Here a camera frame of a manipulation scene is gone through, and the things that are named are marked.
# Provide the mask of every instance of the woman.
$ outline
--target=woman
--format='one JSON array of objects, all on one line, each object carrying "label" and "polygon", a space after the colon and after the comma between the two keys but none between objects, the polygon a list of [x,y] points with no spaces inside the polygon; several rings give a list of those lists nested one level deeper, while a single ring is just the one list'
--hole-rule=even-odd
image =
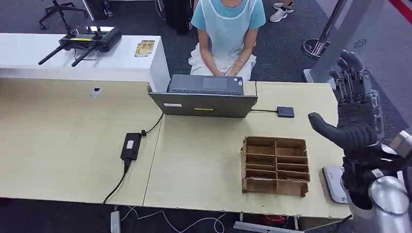
[{"label": "woman", "polygon": [[199,0],[192,18],[199,43],[189,64],[192,75],[250,79],[259,27],[266,22],[262,0]]}]

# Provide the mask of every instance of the cardboard organizer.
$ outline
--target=cardboard organizer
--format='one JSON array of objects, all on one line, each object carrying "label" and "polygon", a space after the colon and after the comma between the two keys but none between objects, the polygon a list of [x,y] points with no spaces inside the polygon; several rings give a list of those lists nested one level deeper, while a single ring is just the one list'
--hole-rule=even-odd
[{"label": "cardboard organizer", "polygon": [[241,154],[242,192],[305,197],[310,181],[303,139],[246,137]]}]

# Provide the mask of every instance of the black glove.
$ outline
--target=black glove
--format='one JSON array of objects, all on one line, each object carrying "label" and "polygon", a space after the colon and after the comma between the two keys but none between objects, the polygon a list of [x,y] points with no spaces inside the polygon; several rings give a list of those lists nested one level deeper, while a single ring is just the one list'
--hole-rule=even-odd
[{"label": "black glove", "polygon": [[308,115],[312,128],[345,151],[363,149],[382,137],[378,94],[371,89],[370,73],[353,53],[343,51],[338,61],[342,72],[332,70],[338,101],[338,126],[326,123],[318,113]]}]

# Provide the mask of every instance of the office chair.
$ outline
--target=office chair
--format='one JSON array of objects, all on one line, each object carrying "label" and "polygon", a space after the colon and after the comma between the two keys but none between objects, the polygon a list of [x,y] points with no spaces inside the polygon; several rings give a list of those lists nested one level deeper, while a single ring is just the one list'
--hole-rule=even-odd
[{"label": "office chair", "polygon": [[46,10],[46,15],[39,20],[40,28],[41,29],[46,29],[46,26],[44,26],[43,21],[51,17],[54,13],[60,13],[60,16],[65,24],[65,27],[68,31],[70,31],[70,26],[67,24],[65,18],[64,18],[64,13],[63,11],[81,11],[83,12],[83,15],[85,17],[88,17],[88,14],[86,10],[80,9],[80,8],[75,8],[73,2],[67,2],[63,4],[58,4],[56,0],[52,0],[54,6],[45,8]]}]

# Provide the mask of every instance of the floor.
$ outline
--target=floor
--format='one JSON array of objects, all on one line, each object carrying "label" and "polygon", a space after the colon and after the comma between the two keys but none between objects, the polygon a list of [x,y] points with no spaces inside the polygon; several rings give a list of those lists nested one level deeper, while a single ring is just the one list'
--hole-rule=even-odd
[{"label": "floor", "polygon": [[[48,19],[47,31],[40,30],[38,23],[43,8],[50,6],[49,0],[3,0],[0,8],[0,33],[65,33],[58,16]],[[81,0],[73,0],[77,7],[82,7]],[[274,0],[264,0],[266,17],[275,12]],[[254,55],[257,65],[252,72],[252,80],[277,82],[303,82],[301,72],[311,68],[315,61],[308,58],[301,45],[308,38],[316,38],[326,24],[328,15],[335,1],[300,0],[295,4],[295,13],[290,14],[280,23],[267,23],[259,31]],[[159,18],[153,1],[115,2],[112,4],[114,16],[104,21],[91,22],[82,14],[67,13],[66,19],[74,28],[77,25],[117,26],[123,34],[160,35],[162,36],[166,58],[171,74],[187,74],[190,71],[188,58],[197,43],[196,32],[178,36]],[[412,26],[388,2],[385,3],[381,17],[373,25],[375,40],[363,51],[361,57],[372,71],[374,88],[381,93],[385,116],[385,142],[412,124],[412,92],[408,67],[412,61],[411,35]],[[36,200],[1,200],[1,232],[62,232],[89,233],[109,232],[109,212],[113,206]],[[139,208],[145,215],[157,209]],[[219,216],[219,213],[186,210],[166,210],[173,225],[179,229],[197,219]],[[129,216],[122,224],[123,232],[174,232],[163,217],[154,216],[139,222]],[[19,224],[21,219],[27,224]],[[231,223],[236,214],[227,214],[224,218],[225,232],[237,232]],[[311,233],[327,233],[335,226],[325,227]],[[200,223],[187,232],[213,232],[213,221]],[[351,232],[351,222],[346,223],[341,233]]]}]

